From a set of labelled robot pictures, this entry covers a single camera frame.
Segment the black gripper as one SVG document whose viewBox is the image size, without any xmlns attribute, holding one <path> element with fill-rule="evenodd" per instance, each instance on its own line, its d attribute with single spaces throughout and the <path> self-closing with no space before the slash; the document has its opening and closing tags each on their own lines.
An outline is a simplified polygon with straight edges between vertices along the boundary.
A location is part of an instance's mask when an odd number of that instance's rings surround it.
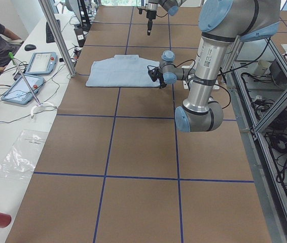
<svg viewBox="0 0 287 243">
<path fill-rule="evenodd" d="M 164 83 L 164 78 L 163 78 L 163 73 L 160 71 L 159 68 L 156 69 L 156 75 L 157 75 L 157 80 L 159 81 L 159 88 L 163 89 L 166 87 L 166 84 Z"/>
<path fill-rule="evenodd" d="M 148 0 L 148 2 L 146 3 L 146 11 L 147 11 L 146 17 L 148 18 L 147 35 L 151 35 L 153 28 L 153 20 L 156 19 L 157 9 L 158 9 L 158 0 Z"/>
</svg>

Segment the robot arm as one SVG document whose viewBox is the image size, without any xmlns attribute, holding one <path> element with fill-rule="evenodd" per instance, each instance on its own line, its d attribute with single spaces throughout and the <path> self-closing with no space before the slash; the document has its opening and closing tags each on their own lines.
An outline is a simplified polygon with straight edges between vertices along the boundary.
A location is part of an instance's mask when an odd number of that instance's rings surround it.
<svg viewBox="0 0 287 243">
<path fill-rule="evenodd" d="M 228 45 L 237 37 L 250 42 L 278 31 L 280 1 L 207 1 L 199 15 L 201 41 L 194 68 L 176 68 L 174 53 L 164 51 L 158 71 L 166 84 L 189 82 L 189 95 L 175 109 L 175 123 L 182 132 L 207 132 L 223 121 L 221 105 L 211 97 L 212 88 Z"/>
<path fill-rule="evenodd" d="M 147 35 L 151 35 L 153 20 L 156 19 L 158 6 L 161 6 L 168 15 L 174 16 L 185 2 L 186 0 L 149 0 L 144 8 L 148 19 Z"/>
</svg>

